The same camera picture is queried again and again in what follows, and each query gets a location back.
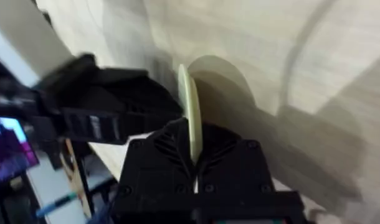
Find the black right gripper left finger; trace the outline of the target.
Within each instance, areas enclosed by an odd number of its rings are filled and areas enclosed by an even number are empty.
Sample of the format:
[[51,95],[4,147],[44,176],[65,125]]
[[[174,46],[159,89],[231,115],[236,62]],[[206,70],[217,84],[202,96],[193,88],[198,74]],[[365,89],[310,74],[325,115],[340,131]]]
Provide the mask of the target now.
[[191,194],[196,172],[186,118],[130,141],[120,175],[123,194]]

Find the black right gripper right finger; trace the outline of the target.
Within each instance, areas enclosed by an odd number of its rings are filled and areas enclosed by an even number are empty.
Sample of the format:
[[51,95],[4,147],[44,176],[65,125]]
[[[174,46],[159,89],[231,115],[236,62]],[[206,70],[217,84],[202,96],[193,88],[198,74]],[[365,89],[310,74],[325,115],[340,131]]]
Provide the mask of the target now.
[[265,193],[273,182],[260,143],[214,125],[202,125],[197,162],[200,193]]

